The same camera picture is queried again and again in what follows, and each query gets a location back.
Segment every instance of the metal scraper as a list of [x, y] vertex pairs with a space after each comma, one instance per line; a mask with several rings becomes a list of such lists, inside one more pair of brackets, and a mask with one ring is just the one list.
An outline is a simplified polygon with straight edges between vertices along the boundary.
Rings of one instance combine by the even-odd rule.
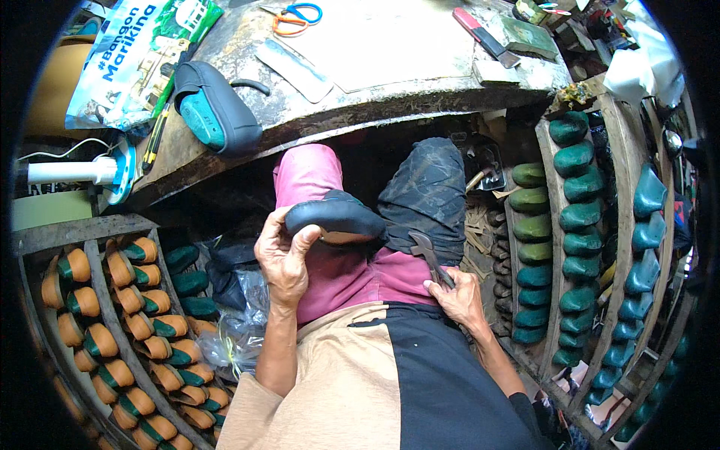
[[258, 46], [255, 56], [285, 78], [310, 103], [318, 103], [333, 88], [333, 82], [327, 76], [272, 39], [266, 39]]

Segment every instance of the wooden workbench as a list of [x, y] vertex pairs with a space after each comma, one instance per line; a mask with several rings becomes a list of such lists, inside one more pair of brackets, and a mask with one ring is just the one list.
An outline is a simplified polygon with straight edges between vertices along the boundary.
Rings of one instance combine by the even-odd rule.
[[[419, 79], [351, 94], [335, 86], [321, 102], [312, 104], [255, 57], [256, 46], [272, 37], [273, 17], [258, 8], [260, 2], [235, 8], [231, 0], [216, 3], [225, 13], [208, 32], [194, 59], [211, 63], [228, 80], [249, 78], [271, 87], [269, 97], [250, 88], [235, 90], [264, 129], [258, 153], [234, 160], [217, 157], [206, 150], [171, 108], [155, 165], [135, 183], [127, 201], [132, 210], [142, 210], [230, 168], [299, 144], [393, 122], [548, 104], [555, 89], [571, 82], [562, 56], [554, 61], [521, 56], [516, 69], [521, 82], [516, 87], [482, 87], [474, 76]], [[286, 1], [262, 3], [284, 5]], [[434, 5], [447, 9], [447, 14], [457, 6], [471, 11], [483, 24], [489, 24], [498, 14], [512, 15], [512, 6], [501, 0], [479, 0], [472, 6], [460, 0], [444, 0]], [[432, 32], [432, 24], [418, 26], [423, 32]], [[492, 56], [475, 43], [473, 59], [492, 60]], [[145, 147], [146, 141], [137, 146], [138, 157], [142, 157]]]

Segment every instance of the white pvc pipe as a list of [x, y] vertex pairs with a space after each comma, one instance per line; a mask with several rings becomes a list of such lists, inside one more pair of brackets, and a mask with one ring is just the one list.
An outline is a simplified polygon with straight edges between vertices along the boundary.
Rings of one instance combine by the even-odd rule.
[[92, 181], [112, 184], [117, 172], [114, 158], [101, 156], [91, 163], [37, 163], [27, 165], [27, 183], [72, 183]]

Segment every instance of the blue and orange scissors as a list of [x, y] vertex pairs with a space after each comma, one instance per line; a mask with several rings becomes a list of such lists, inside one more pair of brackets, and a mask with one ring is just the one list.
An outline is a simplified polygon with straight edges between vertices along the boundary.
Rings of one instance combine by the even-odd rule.
[[[284, 8], [268, 5], [260, 5], [260, 7], [271, 14], [275, 14], [272, 30], [281, 36], [298, 35], [307, 30], [310, 25], [318, 23], [320, 19], [323, 18], [323, 10], [314, 3], [295, 3], [287, 5]], [[314, 19], [308, 19], [302, 12], [298, 11], [298, 8], [314, 9], [315, 12], [318, 13], [318, 16]], [[297, 18], [293, 19], [291, 17], [287, 17], [285, 14], [288, 13], [295, 15]], [[281, 22], [297, 25], [298, 27], [293, 27], [292, 30], [281, 30], [278, 28]]]

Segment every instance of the red utility knife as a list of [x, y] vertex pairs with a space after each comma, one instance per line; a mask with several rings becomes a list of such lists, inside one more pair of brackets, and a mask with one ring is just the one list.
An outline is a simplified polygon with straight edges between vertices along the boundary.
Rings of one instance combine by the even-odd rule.
[[480, 45], [482, 45], [484, 49], [495, 56], [498, 61], [503, 64], [503, 67], [513, 68], [520, 64], [520, 58], [508, 52], [469, 12], [462, 8], [455, 8], [453, 9], [452, 17], [460, 22], [460, 25], [462, 25], [477, 42], [480, 42]]

